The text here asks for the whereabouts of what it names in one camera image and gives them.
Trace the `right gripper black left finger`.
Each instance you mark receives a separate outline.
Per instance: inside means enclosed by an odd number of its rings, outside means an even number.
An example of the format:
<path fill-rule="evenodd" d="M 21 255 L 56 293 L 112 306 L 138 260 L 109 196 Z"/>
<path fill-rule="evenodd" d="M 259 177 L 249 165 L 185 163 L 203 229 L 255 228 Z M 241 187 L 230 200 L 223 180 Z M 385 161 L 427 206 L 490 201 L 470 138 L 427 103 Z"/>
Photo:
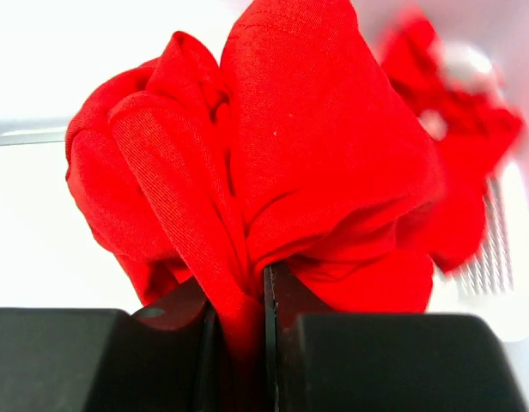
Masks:
<path fill-rule="evenodd" d="M 0 308 L 0 411 L 214 411 L 215 337 L 193 280 L 133 314 Z"/>

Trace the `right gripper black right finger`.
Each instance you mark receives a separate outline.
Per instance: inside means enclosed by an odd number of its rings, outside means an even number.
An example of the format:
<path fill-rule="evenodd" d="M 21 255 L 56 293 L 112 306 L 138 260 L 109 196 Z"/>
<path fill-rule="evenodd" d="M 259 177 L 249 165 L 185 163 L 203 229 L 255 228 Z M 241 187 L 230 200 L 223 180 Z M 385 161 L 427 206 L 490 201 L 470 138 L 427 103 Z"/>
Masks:
<path fill-rule="evenodd" d="M 285 264 L 264 269 L 275 411 L 525 411 L 499 339 L 460 314 L 333 311 Z"/>

